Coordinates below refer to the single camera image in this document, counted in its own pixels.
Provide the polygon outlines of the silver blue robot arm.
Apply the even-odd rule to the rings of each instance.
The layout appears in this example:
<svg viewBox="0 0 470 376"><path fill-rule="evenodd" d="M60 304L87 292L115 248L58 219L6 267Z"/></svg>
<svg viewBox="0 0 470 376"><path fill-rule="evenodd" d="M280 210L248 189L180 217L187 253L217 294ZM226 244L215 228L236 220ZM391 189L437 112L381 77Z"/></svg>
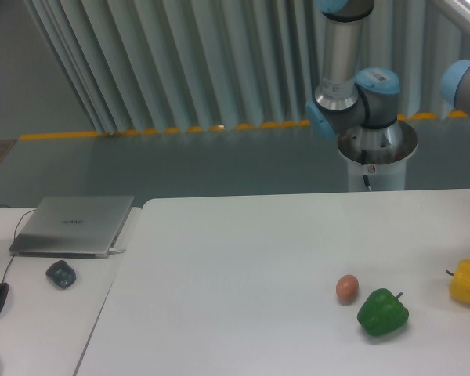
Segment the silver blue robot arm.
<svg viewBox="0 0 470 376"><path fill-rule="evenodd" d="M470 117L470 1L318 1L319 83L305 111L351 191L403 190L420 110Z"/></svg>

